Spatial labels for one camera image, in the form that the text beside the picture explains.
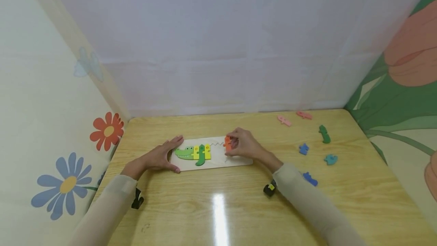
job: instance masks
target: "left hand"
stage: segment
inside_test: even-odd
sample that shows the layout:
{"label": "left hand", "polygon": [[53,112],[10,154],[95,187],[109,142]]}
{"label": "left hand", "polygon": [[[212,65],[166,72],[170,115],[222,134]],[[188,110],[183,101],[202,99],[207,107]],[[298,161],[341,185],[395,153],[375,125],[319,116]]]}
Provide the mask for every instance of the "left hand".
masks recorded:
{"label": "left hand", "polygon": [[172,165],[167,159],[170,151],[180,146],[184,142],[183,136],[176,136],[170,141],[164,142],[162,145],[156,146],[141,157],[127,163],[121,175],[129,176],[132,179],[139,180],[147,169],[160,170],[167,169],[175,173],[180,173],[181,170]]}

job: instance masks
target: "hand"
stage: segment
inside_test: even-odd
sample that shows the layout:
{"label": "hand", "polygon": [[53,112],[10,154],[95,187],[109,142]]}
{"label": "hand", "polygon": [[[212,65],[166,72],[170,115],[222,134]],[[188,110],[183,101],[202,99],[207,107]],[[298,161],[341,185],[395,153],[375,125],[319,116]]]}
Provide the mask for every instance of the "hand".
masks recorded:
{"label": "hand", "polygon": [[162,145],[156,146],[143,156],[127,163],[121,174],[139,180],[147,169],[167,169],[175,173],[180,173],[181,170],[176,165],[172,165],[167,156],[170,151],[180,146],[183,142],[183,136],[176,136],[170,141],[167,140]]}
{"label": "hand", "polygon": [[258,160],[272,173],[284,165],[272,152],[262,147],[250,131],[236,128],[231,133],[228,133],[227,136],[231,138],[233,149],[226,152],[226,156],[242,156]]}

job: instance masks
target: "sleeve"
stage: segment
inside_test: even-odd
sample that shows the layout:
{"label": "sleeve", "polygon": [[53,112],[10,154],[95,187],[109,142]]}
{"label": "sleeve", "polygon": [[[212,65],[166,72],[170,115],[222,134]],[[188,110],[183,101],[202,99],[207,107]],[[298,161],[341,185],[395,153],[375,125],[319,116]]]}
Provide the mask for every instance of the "sleeve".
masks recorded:
{"label": "sleeve", "polygon": [[320,232],[329,246],[365,246],[347,218],[298,169],[285,163],[273,174],[278,190]]}
{"label": "sleeve", "polygon": [[135,199],[137,181],[118,175],[89,208],[76,227],[69,246],[106,246]]}

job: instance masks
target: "green puzzle piece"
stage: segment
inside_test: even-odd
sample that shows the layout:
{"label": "green puzzle piece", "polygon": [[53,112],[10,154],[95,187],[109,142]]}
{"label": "green puzzle piece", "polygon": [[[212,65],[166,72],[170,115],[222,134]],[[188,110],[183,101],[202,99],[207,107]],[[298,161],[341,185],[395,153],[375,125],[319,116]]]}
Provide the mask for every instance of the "green puzzle piece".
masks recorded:
{"label": "green puzzle piece", "polygon": [[327,128],[325,128],[324,125],[319,126],[319,133],[322,134],[323,137],[323,143],[330,143],[331,142],[331,137],[328,135],[328,131]]}
{"label": "green puzzle piece", "polygon": [[193,160],[194,159],[193,152],[194,152],[194,147],[193,146],[188,146],[185,149],[176,148],[176,150],[174,151],[176,156],[179,159],[183,159],[183,160]]}
{"label": "green puzzle piece", "polygon": [[200,145],[199,146],[199,160],[197,161],[196,165],[201,166],[205,163],[205,146]]}

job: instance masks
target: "blue puzzle piece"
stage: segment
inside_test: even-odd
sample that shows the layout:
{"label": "blue puzzle piece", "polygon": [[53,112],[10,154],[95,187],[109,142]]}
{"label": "blue puzzle piece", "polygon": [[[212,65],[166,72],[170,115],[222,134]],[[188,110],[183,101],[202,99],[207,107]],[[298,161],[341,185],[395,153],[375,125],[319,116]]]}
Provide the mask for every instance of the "blue puzzle piece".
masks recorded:
{"label": "blue puzzle piece", "polygon": [[302,155],[306,155],[308,153],[308,150],[310,150],[310,148],[307,146],[306,143],[299,146],[299,153],[301,153]]}
{"label": "blue puzzle piece", "polygon": [[329,165],[329,166],[331,166],[331,165],[333,165],[334,163],[336,163],[337,160],[338,160],[338,157],[337,157],[337,156],[334,156],[334,155],[332,155],[332,154],[327,155],[327,156],[325,157],[325,159],[324,159],[324,161],[327,162],[327,165]]}
{"label": "blue puzzle piece", "polygon": [[319,182],[317,180],[314,180],[311,177],[310,172],[303,173],[302,176],[304,177],[305,180],[307,180],[309,183],[311,183],[314,186],[317,186],[319,184]]}

